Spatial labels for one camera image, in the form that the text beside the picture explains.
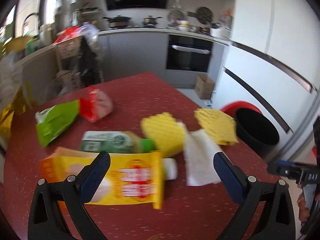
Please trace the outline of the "person right hand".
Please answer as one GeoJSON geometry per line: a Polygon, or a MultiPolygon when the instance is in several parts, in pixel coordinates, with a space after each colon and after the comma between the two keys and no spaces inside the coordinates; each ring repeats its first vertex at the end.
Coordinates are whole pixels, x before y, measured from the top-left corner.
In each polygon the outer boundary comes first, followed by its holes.
{"type": "Polygon", "coordinates": [[[301,222],[306,222],[307,219],[308,219],[309,216],[310,216],[310,211],[309,211],[309,209],[306,207],[306,201],[305,201],[305,198],[304,198],[304,194],[303,194],[303,193],[301,193],[300,196],[298,197],[297,205],[298,205],[298,207],[299,207],[298,219],[299,219],[301,222]]]}

